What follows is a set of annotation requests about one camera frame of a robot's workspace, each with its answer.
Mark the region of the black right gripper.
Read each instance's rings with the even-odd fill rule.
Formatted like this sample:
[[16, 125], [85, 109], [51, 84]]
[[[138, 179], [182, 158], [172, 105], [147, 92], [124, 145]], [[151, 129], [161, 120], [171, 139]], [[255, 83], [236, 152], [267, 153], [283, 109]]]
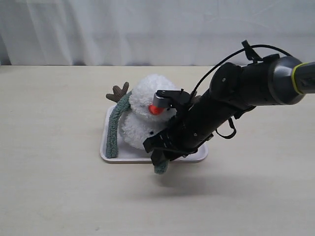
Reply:
[[143, 142], [143, 147], [147, 153], [153, 151], [151, 161], [155, 168], [165, 168], [170, 161], [182, 157], [183, 154], [196, 152], [226, 121], [233, 132], [221, 137], [233, 138], [236, 128], [231, 117], [235, 114], [234, 106], [215, 100], [207, 90], [178, 123], [168, 131], [162, 130], [148, 137]]

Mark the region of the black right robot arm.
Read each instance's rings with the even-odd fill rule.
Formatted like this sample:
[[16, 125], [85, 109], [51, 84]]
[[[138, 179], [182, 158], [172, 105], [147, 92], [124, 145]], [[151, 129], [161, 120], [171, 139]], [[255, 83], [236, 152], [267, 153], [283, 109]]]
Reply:
[[198, 151], [224, 123], [257, 106], [294, 105], [315, 91], [315, 64], [270, 55], [247, 66], [224, 63], [200, 96], [180, 90], [157, 90], [153, 105], [174, 108], [167, 126], [143, 146], [154, 167]]

